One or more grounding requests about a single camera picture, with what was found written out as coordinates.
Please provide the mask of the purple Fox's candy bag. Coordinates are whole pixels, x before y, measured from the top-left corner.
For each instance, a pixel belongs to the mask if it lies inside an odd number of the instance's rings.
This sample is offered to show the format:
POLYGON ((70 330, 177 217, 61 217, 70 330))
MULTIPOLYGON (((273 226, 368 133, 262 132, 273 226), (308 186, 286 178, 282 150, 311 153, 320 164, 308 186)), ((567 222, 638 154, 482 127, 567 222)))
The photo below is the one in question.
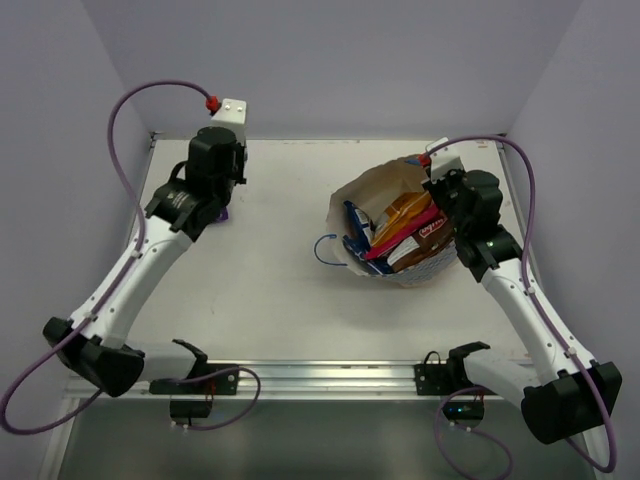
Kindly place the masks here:
POLYGON ((227 208, 223 208, 223 209, 220 211, 220 213, 219 213, 219 215, 217 216, 217 218, 215 219, 215 223, 216 223, 216 224, 218 224, 218 223, 222 223, 222 222, 227 221, 228 219, 229 219, 229 211, 228 211, 228 209, 227 209, 227 208))

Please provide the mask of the blue checkered paper bag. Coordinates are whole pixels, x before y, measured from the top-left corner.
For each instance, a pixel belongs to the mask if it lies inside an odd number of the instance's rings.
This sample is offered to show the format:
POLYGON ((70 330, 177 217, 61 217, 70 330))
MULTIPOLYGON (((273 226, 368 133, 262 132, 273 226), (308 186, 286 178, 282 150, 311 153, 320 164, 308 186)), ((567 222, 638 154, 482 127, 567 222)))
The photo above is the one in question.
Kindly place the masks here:
POLYGON ((373 225, 384 209, 404 192, 423 192, 423 183, 427 180, 424 169, 418 164, 418 158, 400 157, 382 165, 373 167, 356 179, 335 191, 329 199, 326 217, 326 234, 318 240, 332 241, 333 261, 319 258, 329 266, 347 269, 357 276, 395 283, 402 286, 417 286, 434 279, 456 261, 453 238, 451 242, 435 256, 425 259, 399 273, 374 275, 355 259, 343 246, 342 237, 349 233, 345 200, 353 202, 372 220, 373 225))

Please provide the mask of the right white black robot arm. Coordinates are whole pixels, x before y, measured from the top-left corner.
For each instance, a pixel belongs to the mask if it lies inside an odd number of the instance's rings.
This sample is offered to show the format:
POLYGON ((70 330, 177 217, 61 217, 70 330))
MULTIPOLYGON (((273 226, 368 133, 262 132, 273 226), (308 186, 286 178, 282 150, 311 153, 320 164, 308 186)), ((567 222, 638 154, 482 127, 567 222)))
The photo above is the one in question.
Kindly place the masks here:
POLYGON ((481 386, 508 400, 543 444, 604 425, 621 373, 612 362, 598 362, 575 338, 522 265, 521 245, 500 222, 498 178, 481 170, 453 170, 423 187, 453 225, 460 262, 506 314, 534 368, 527 372, 476 341, 450 350, 449 387, 464 393, 481 386))

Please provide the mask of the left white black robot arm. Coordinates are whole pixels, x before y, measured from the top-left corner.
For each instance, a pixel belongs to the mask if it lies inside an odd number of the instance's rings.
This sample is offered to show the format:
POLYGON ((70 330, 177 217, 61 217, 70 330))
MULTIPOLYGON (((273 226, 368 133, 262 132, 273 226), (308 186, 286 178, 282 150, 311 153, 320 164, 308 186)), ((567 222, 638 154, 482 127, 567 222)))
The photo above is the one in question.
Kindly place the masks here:
POLYGON ((205 127, 191 139, 107 277, 69 318, 46 323, 43 335, 67 368, 111 397, 139 381, 174 381, 189 393, 205 386, 208 357, 191 343, 141 347, 127 338, 160 280, 245 183, 246 159, 245 140, 228 128, 205 127))

